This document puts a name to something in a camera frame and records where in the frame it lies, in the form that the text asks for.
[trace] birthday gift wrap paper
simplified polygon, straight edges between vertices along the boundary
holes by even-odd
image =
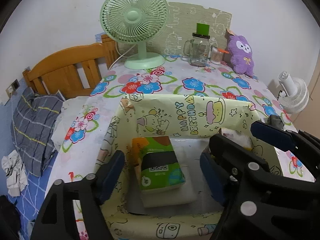
[[[250,126],[257,120],[260,117],[250,102],[193,95],[124,96],[111,119],[96,164],[97,170],[101,163],[110,160],[116,150],[123,151],[127,158],[110,200],[102,206],[102,213],[114,238],[204,239],[203,236],[213,232],[221,215],[217,212],[161,218],[128,214],[124,204],[132,138],[163,135],[171,138],[209,138],[220,127],[225,127],[241,131],[256,142]],[[269,163],[272,171],[282,175],[274,148],[259,143],[263,148],[261,157]]]

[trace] black bag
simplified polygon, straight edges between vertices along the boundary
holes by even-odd
[[[21,228],[20,216],[5,195],[0,196],[0,239],[17,240]]]

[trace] green desk fan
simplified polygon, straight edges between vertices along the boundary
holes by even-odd
[[[155,68],[164,58],[146,51],[146,41],[159,34],[169,14],[166,0],[106,0],[100,11],[100,23],[115,41],[138,45],[138,53],[127,58],[130,69]]]

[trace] green tissue pack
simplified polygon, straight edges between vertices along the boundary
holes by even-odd
[[[132,139],[132,156],[143,193],[162,192],[185,182],[168,136]]]

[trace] white wall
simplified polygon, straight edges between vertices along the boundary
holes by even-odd
[[[231,30],[253,50],[254,72],[267,85],[282,70],[309,83],[320,28],[301,0],[168,0],[232,13]],[[27,66],[57,50],[95,42],[104,0],[23,0],[0,34],[0,94]]]

